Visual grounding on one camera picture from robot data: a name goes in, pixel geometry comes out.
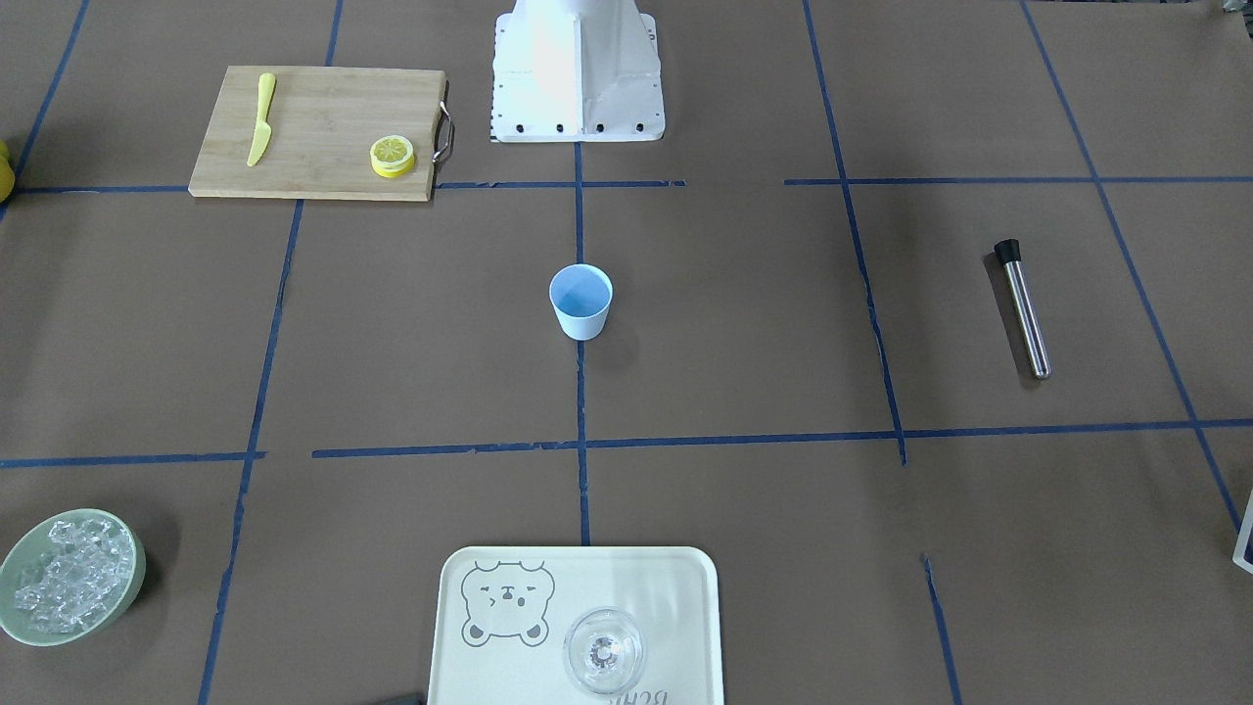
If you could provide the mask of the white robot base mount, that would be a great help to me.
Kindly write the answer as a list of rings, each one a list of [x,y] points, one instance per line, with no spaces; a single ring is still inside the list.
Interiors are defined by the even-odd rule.
[[[492,33],[489,138],[629,143],[667,134],[657,23],[634,1],[517,1]]]

